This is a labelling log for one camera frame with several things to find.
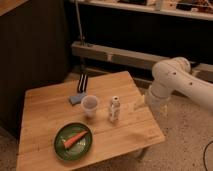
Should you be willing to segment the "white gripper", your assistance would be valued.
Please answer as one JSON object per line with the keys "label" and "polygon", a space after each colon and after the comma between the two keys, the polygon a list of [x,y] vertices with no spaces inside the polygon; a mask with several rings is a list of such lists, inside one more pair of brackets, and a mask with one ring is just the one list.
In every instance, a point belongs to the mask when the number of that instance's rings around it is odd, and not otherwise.
{"label": "white gripper", "polygon": [[134,104],[134,109],[146,107],[146,105],[153,111],[160,112],[164,117],[168,116],[168,101],[170,100],[171,93],[169,91],[157,90],[155,87],[150,86],[145,93],[145,97],[141,96]]}

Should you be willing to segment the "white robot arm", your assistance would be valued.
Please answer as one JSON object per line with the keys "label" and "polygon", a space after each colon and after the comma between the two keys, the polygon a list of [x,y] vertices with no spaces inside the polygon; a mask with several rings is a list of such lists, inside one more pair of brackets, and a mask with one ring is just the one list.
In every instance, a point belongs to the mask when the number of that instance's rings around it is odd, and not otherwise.
{"label": "white robot arm", "polygon": [[213,84],[190,74],[190,62],[184,57],[157,62],[152,68],[153,82],[134,103],[134,110],[148,107],[167,113],[171,94],[177,91],[213,114]]}

